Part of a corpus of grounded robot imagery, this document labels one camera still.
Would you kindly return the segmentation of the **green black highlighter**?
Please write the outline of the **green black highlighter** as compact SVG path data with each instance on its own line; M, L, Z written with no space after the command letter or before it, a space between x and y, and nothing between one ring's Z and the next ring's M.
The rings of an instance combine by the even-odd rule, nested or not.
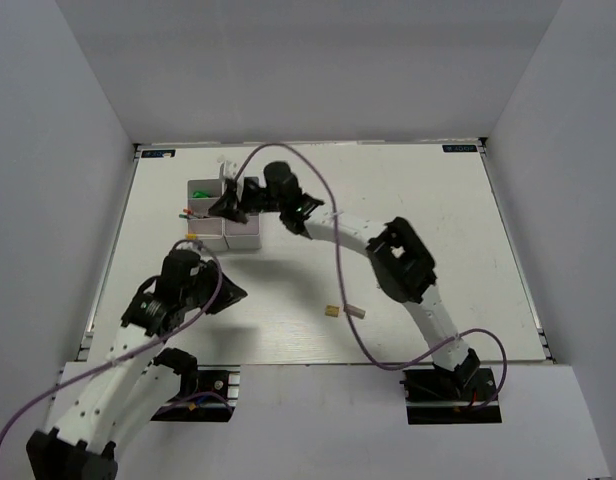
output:
M196 190L192 193L192 198L194 199L206 199L206 198L212 198L212 197L213 197L212 194L207 193L202 190Z

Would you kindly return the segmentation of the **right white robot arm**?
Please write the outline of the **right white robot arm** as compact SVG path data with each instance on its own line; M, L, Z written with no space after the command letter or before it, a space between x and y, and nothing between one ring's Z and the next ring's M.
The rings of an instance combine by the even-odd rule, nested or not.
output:
M441 390L460 399L476 385L480 360L442 303L435 260L410 223L397 217L387 223L333 211L304 192L286 162L264 168L264 184L238 178L236 165L226 161L220 174L223 193L208 213L245 224L248 217L277 213L288 231L310 240L338 243L366 257L380 289L404 306L418 326L439 372Z

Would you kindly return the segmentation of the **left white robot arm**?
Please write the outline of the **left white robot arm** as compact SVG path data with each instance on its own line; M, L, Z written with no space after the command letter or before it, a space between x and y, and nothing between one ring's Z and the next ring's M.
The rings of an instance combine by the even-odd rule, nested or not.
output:
M246 298L214 258L174 247L123 313L102 366L83 376L74 403L26 452L37 479L113 479L118 456L160 411L200 395L197 358L167 341L187 314L215 315Z

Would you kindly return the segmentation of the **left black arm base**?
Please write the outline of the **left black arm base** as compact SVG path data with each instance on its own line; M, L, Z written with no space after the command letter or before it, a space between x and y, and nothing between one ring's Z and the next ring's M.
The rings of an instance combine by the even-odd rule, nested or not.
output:
M153 415L153 422L227 423L236 409L238 366L199 366L180 391Z

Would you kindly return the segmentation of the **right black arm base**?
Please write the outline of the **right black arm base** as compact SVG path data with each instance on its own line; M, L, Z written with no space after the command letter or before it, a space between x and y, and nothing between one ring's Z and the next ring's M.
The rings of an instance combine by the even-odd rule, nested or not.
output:
M400 384L411 426L502 423L491 368L480 368L462 391L433 369L405 370Z

